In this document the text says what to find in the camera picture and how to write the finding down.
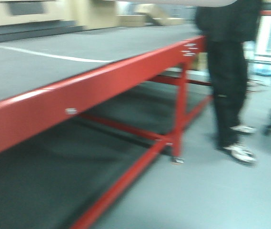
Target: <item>cardboard box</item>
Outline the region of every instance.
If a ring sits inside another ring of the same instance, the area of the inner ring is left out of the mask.
[[[170,25],[170,20],[169,18],[152,18],[150,20],[150,22],[152,22],[155,25],[162,25],[162,26],[166,26],[166,25]]]
[[[104,0],[66,0],[72,20],[87,30],[119,26],[118,6],[116,1]]]
[[[143,27],[146,25],[146,15],[120,15],[120,26]]]
[[[139,4],[135,7],[134,12],[145,14],[148,17],[157,20],[160,24],[169,18],[169,15],[156,4]]]
[[[207,53],[206,52],[200,52],[197,54],[196,59],[193,61],[192,70],[196,71],[204,71],[207,70]]]
[[[63,11],[63,18],[65,21],[74,21],[75,20],[75,15],[73,12],[73,6],[74,2],[73,0],[61,0],[59,2],[60,6],[62,7]]]
[[[62,19],[56,0],[0,0],[0,26]]]
[[[183,18],[168,18],[169,25],[183,25],[185,20]]]

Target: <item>gray floor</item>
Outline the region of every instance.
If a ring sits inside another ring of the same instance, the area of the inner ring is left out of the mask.
[[[212,106],[184,135],[185,164],[160,156],[93,229],[271,229],[271,78],[249,93],[244,122],[258,132],[242,138],[256,153],[255,167],[240,165],[214,149]]]

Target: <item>leg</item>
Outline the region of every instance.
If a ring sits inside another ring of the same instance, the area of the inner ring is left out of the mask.
[[[185,76],[187,71],[187,64],[182,65],[182,72],[180,75],[179,83],[177,85],[177,100],[175,110],[175,124],[173,130],[173,142],[172,142],[172,158],[173,163],[183,163],[183,159],[179,158],[181,155],[182,135],[183,135],[183,122],[186,108],[186,86]]]
[[[236,95],[234,96],[234,112],[235,117],[232,123],[232,126],[240,125],[239,113],[244,105],[244,101],[246,98],[246,89],[247,89],[247,81],[248,81],[248,66],[246,60],[244,58],[243,46],[241,43],[234,43],[234,72],[236,77],[235,79],[235,87],[236,87]]]
[[[238,141],[230,129],[236,120],[235,47],[233,42],[207,41],[208,68],[213,87],[214,107],[218,127],[218,146],[229,146]]]

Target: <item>red metal beam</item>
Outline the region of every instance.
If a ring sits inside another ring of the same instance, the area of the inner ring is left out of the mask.
[[[112,63],[31,92],[0,101],[0,152],[104,102],[182,62],[188,44],[204,48],[204,37]]]
[[[166,141],[162,140],[150,148],[70,229],[88,229],[126,187],[156,158],[165,145]]]
[[[261,16],[271,16],[271,10],[262,10],[260,12]]]
[[[170,85],[179,85],[179,79],[176,77],[166,76],[166,75],[157,75],[150,79],[149,81],[155,82],[155,83],[165,83]]]
[[[137,136],[141,136],[144,137],[146,139],[150,139],[153,141],[161,141],[161,140],[165,140],[167,142],[171,142],[171,139],[169,137],[167,137],[166,135],[160,135],[148,130],[143,130],[143,129],[138,129],[135,128],[133,126],[129,126],[126,124],[122,124],[119,122],[115,122],[106,118],[102,118],[102,117],[96,117],[96,116],[92,116],[90,114],[80,114],[79,115],[82,118],[97,122],[97,123],[101,123],[110,127],[113,127],[115,129],[121,130],[121,131],[125,131]]]
[[[185,83],[187,79],[186,71],[188,70],[189,65],[191,62],[184,63],[182,66],[182,72],[180,73],[180,77],[178,78],[177,83],[177,98],[176,98],[176,107],[175,107],[175,119],[174,119],[174,127],[172,131],[172,156],[178,157],[181,155],[181,138],[183,135],[183,119],[185,115],[185,110],[187,107],[187,87],[188,84]]]
[[[187,82],[191,83],[191,84],[197,84],[197,85],[203,85],[203,86],[211,86],[210,82],[205,82],[205,81],[187,80]]]

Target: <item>person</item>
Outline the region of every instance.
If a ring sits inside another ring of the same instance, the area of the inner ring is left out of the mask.
[[[243,43],[256,38],[261,5],[261,0],[237,0],[224,7],[198,7],[195,15],[197,27],[206,36],[217,149],[244,164],[255,163],[256,157],[239,140],[239,134],[255,132],[240,121],[248,81]]]

